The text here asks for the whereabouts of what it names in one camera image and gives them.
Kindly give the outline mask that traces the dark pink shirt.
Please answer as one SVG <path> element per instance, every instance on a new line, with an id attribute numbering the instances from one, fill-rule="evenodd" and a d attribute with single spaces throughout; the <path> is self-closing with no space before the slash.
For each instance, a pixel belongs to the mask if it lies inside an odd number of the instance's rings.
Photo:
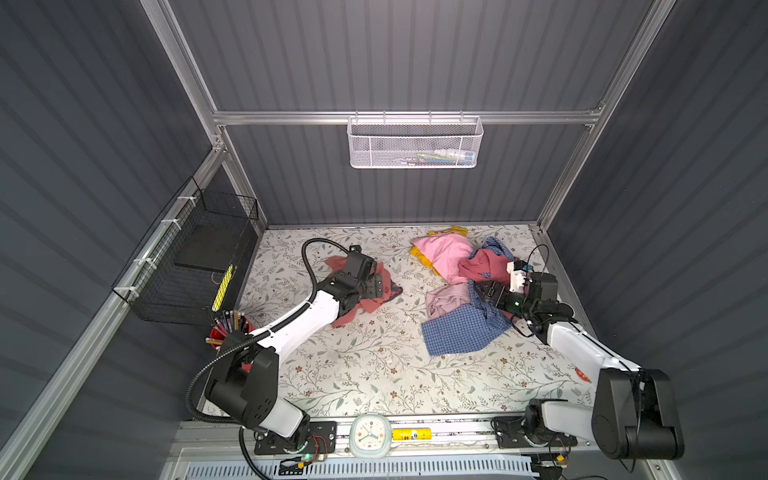
<path id="1" fill-rule="evenodd" d="M 461 277 L 475 281 L 496 281 L 510 286 L 510 273 L 507 266 L 516 260 L 504 253 L 497 254 L 491 249 L 480 249 L 472 258 L 458 261 L 458 273 Z"/>

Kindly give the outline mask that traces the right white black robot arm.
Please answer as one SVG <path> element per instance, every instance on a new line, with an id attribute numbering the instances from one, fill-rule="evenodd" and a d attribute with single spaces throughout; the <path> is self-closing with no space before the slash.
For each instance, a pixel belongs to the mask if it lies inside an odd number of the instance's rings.
<path id="1" fill-rule="evenodd" d="M 549 273 L 525 273 L 519 288 L 483 281 L 471 288 L 503 319 L 519 319 L 543 344 L 558 351 L 595 384 L 591 406 L 534 399 L 523 430 L 532 441 L 556 435 L 595 443 L 616 460 L 677 460 L 684 455 L 683 429 L 670 377 L 630 361 L 580 326 L 573 308 L 558 300 Z"/>

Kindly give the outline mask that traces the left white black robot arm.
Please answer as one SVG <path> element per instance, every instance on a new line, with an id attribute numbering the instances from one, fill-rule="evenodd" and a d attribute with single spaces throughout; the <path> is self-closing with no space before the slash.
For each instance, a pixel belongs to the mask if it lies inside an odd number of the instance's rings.
<path id="1" fill-rule="evenodd" d="M 317 278 L 308 258 L 308 248 L 317 243 L 346 255 L 344 266 L 323 280 Z M 184 405 L 194 419 L 265 430 L 296 448 L 305 443 L 310 416 L 280 397 L 281 366 L 305 341 L 361 301 L 382 297 L 384 281 L 377 261 L 358 245 L 344 247 L 326 238 L 311 238 L 303 243 L 301 257 L 310 294 L 272 323 L 249 333 L 235 331 L 224 339 L 215 358 L 193 376 L 185 393 Z"/>

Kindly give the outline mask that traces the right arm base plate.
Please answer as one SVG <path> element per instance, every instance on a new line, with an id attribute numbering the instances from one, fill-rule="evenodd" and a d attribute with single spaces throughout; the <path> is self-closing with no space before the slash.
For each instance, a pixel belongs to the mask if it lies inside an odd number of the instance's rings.
<path id="1" fill-rule="evenodd" d="M 490 427 L 498 447 L 504 449 L 562 447 L 569 450 L 578 444 L 576 437 L 535 426 L 533 420 L 522 414 L 493 417 Z"/>

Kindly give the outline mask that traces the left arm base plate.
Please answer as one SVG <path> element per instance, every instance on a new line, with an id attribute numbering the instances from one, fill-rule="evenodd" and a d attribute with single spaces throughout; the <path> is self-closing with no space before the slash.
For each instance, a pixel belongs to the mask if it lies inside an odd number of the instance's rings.
<path id="1" fill-rule="evenodd" d="M 304 455 L 335 452 L 338 423 L 335 421 L 309 421 L 301 424 L 290 437 L 266 430 L 254 434 L 256 455 Z"/>

